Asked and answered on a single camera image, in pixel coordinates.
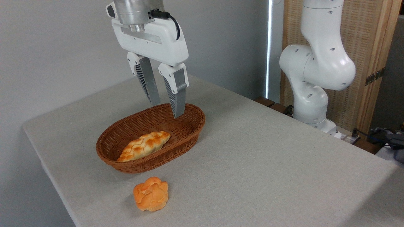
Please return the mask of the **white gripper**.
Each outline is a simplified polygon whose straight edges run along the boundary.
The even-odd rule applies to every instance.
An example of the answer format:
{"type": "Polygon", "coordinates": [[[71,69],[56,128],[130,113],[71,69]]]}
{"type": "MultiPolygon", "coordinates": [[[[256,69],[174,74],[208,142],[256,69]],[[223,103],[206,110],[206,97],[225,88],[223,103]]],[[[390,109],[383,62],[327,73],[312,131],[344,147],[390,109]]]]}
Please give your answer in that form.
{"type": "Polygon", "coordinates": [[[181,27],[163,2],[111,2],[106,6],[118,43],[129,51],[128,63],[151,105],[160,96],[150,59],[160,62],[174,118],[185,111],[188,49],[181,27]]]}

